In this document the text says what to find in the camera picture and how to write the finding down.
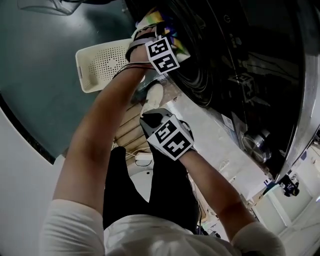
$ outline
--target shoe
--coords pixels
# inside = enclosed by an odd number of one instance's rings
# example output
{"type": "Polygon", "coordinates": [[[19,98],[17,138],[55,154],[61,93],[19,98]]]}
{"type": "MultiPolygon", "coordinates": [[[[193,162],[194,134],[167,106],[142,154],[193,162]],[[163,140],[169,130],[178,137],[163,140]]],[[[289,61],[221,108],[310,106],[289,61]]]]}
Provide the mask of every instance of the shoe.
{"type": "Polygon", "coordinates": [[[113,141],[111,150],[113,150],[113,149],[115,149],[117,147],[119,147],[119,145],[115,141],[113,141]]]}
{"type": "Polygon", "coordinates": [[[164,87],[160,83],[154,84],[146,95],[146,102],[141,109],[140,117],[142,118],[147,111],[158,109],[163,97],[164,87]]]}

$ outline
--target laundry basket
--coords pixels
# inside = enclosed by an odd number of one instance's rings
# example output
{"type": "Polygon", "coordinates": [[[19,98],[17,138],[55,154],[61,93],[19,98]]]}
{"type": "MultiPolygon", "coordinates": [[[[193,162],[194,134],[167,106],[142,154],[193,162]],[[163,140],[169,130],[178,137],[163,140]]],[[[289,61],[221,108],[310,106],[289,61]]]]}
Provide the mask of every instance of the laundry basket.
{"type": "Polygon", "coordinates": [[[103,90],[118,70],[128,63],[126,52],[132,39],[106,42],[75,54],[81,88],[85,93],[103,90]]]}
{"type": "Polygon", "coordinates": [[[69,16],[85,0],[17,0],[20,10],[59,16],[69,16]]]}

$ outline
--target floor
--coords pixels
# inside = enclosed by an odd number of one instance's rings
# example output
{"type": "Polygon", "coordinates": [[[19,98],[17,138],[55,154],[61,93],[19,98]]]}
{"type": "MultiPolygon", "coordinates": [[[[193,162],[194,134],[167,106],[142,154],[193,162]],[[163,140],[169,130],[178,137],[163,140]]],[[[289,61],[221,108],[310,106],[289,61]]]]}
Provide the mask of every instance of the floor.
{"type": "MultiPolygon", "coordinates": [[[[256,194],[256,186],[263,185],[267,177],[229,138],[222,127],[223,124],[218,123],[210,115],[210,112],[198,107],[183,93],[180,93],[176,99],[169,101],[163,107],[190,125],[195,141],[194,147],[213,167],[219,170],[233,185],[235,185],[238,177],[244,176],[244,180],[241,182],[243,187],[247,187],[252,191],[252,194],[256,194]]],[[[128,166],[128,172],[131,177],[152,172],[152,169],[153,163],[146,167],[138,167],[135,163],[128,166]]],[[[236,189],[241,194],[245,194],[241,186],[239,184],[236,185],[236,189]]],[[[143,186],[144,194],[148,194],[145,190],[148,190],[149,187],[151,186],[143,186]]],[[[207,209],[206,221],[202,223],[203,228],[209,234],[216,231],[223,239],[228,240],[224,228],[215,213],[209,208],[200,191],[197,188],[194,190],[197,191],[197,196],[201,200],[203,207],[207,209]]]]}
{"type": "Polygon", "coordinates": [[[130,38],[134,22],[122,8],[122,0],[82,4],[71,16],[57,16],[18,10],[17,0],[0,1],[0,93],[53,157],[68,147],[98,95],[82,92],[75,54],[130,38]]]}
{"type": "MultiPolygon", "coordinates": [[[[181,93],[180,89],[175,85],[169,82],[167,79],[159,79],[163,87],[163,97],[160,103],[160,106],[166,104],[170,100],[173,100],[181,93]]],[[[136,160],[134,155],[137,152],[151,153],[147,139],[144,135],[142,127],[140,126],[140,115],[143,108],[144,102],[131,103],[128,106],[127,111],[124,114],[120,127],[115,133],[114,142],[121,147],[125,147],[126,152],[128,153],[125,157],[127,166],[135,163],[136,160]]],[[[147,163],[141,163],[141,166],[149,165],[147,163]]]]}

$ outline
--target strap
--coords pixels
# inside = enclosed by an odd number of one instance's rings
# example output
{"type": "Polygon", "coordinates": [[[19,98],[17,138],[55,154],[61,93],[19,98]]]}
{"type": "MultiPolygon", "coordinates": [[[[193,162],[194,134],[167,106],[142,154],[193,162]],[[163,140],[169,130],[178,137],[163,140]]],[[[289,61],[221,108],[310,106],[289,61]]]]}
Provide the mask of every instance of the strap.
{"type": "Polygon", "coordinates": [[[153,36],[156,36],[156,37],[157,37],[157,34],[158,34],[158,33],[157,33],[157,31],[158,31],[158,25],[159,25],[159,23],[158,23],[158,24],[152,24],[152,25],[145,26],[144,28],[140,29],[139,31],[137,31],[137,32],[135,33],[134,41],[135,41],[135,40],[138,40],[138,39],[142,38],[144,35],[148,35],[148,34],[152,34],[153,36]],[[140,32],[145,31],[145,30],[147,30],[147,29],[149,29],[149,28],[154,28],[154,27],[155,27],[155,32],[145,33],[145,34],[140,35],[139,37],[137,37],[137,35],[138,35],[140,32]]]}
{"type": "Polygon", "coordinates": [[[130,62],[131,53],[136,47],[138,47],[140,45],[144,45],[150,41],[154,42],[155,40],[157,40],[155,37],[148,37],[148,38],[137,39],[137,40],[133,41],[132,43],[130,43],[129,48],[125,54],[125,58],[127,59],[127,61],[130,62]]]}
{"type": "Polygon", "coordinates": [[[133,41],[137,41],[137,40],[142,39],[142,38],[155,38],[155,37],[156,37],[156,33],[155,32],[148,32],[148,33],[144,33],[144,34],[139,35],[133,41]]]}

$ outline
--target white wall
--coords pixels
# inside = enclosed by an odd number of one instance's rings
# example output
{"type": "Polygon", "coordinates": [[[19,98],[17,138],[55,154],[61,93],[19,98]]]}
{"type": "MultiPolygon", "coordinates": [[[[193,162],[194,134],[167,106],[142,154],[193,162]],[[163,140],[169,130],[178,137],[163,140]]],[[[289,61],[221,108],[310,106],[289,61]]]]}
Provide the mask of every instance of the white wall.
{"type": "Polygon", "coordinates": [[[210,112],[197,106],[185,94],[179,95],[176,101],[171,100],[164,108],[190,125],[196,150],[227,180],[236,177],[236,189],[246,199],[263,189],[268,177],[232,141],[210,112]]]}
{"type": "Polygon", "coordinates": [[[311,256],[320,246],[320,203],[316,203],[320,173],[315,161],[320,161],[320,156],[309,148],[306,159],[300,159],[292,168],[300,181],[297,197],[285,197],[278,187],[255,206],[262,222],[279,235],[290,256],[311,256]]]}
{"type": "Polygon", "coordinates": [[[279,235],[287,255],[312,256],[320,246],[320,203],[315,200],[279,235]]]}
{"type": "Polygon", "coordinates": [[[36,256],[42,222],[60,173],[0,110],[0,255],[36,256]]]}

